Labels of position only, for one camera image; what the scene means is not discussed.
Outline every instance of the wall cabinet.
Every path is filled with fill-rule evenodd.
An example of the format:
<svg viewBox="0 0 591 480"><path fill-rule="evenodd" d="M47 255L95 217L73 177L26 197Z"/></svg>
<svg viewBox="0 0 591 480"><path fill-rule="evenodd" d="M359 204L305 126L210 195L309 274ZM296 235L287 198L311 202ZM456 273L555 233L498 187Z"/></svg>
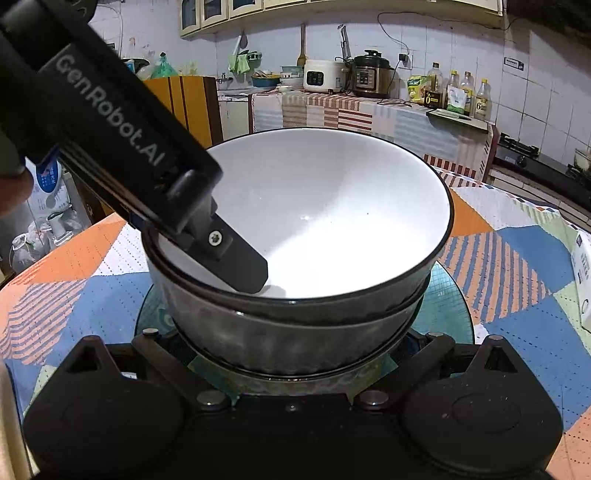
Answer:
<svg viewBox="0 0 591 480"><path fill-rule="evenodd" d="M262 10L262 0L228 0L231 18Z"/></svg>
<svg viewBox="0 0 591 480"><path fill-rule="evenodd" d="M179 0L181 36L198 30L201 26L197 0Z"/></svg>
<svg viewBox="0 0 591 480"><path fill-rule="evenodd" d="M201 27L228 19L228 0L199 0Z"/></svg>
<svg viewBox="0 0 591 480"><path fill-rule="evenodd" d="M264 0L265 9L273 7L282 7L284 5L305 4L307 0Z"/></svg>
<svg viewBox="0 0 591 480"><path fill-rule="evenodd" d="M294 12L328 12L351 9L413 11L499 28L503 24L503 0L179 0L182 37L213 33L260 18Z"/></svg>
<svg viewBox="0 0 591 480"><path fill-rule="evenodd" d="M503 11L503 0L452 0L463 4L474 5L475 7L484 8L491 12Z"/></svg>

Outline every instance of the power cord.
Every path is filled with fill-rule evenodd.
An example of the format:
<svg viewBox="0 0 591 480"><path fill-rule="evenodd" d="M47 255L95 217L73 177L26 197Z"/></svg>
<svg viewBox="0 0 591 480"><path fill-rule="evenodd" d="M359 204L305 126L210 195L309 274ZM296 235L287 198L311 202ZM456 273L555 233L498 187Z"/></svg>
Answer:
<svg viewBox="0 0 591 480"><path fill-rule="evenodd" d="M392 78L390 79L390 83L388 85L388 95L390 95L390 88L392 88L392 82L394 81L394 77L396 76L396 70L398 70L398 66L400 65L400 60L398 60L398 63L396 64L396 66L394 67L394 73L392 74ZM392 100L390 98L382 98L379 102L378 105L383 105L383 101L384 100Z"/></svg>

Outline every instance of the metal pot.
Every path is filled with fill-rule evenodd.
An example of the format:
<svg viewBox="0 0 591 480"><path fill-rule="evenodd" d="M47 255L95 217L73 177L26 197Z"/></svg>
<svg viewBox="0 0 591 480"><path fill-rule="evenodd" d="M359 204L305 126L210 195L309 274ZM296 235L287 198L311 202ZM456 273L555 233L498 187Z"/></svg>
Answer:
<svg viewBox="0 0 591 480"><path fill-rule="evenodd" d="M388 98L394 75L390 62L376 50L353 61L353 93L369 98Z"/></svg>

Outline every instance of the tablecloth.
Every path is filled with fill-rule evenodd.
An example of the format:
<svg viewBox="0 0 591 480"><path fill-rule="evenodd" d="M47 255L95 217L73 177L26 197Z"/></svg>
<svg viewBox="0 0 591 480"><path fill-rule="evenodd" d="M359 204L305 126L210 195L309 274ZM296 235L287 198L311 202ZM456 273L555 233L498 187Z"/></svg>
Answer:
<svg viewBox="0 0 591 480"><path fill-rule="evenodd" d="M580 326L569 253L579 232L551 207L437 170L456 211L440 262L466 297L476 338L509 339L560 410L550 472L591 478L591 333ZM111 215L0 291L0 353L20 412L83 335L131 340L147 272L139 233Z"/></svg>
<svg viewBox="0 0 591 480"><path fill-rule="evenodd" d="M256 93L249 108L251 133L277 128L326 127L383 138L430 165L484 180L498 131L483 132L449 119L427 116L428 108L401 100L293 91Z"/></svg>

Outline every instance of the finger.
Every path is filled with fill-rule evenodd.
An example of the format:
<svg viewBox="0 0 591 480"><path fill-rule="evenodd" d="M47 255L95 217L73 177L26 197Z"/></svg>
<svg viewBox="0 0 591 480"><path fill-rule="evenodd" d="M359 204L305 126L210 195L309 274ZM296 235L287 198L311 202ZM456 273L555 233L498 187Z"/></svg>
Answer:
<svg viewBox="0 0 591 480"><path fill-rule="evenodd" d="M27 200L32 191L33 177L27 169L18 177L0 177L0 217Z"/></svg>

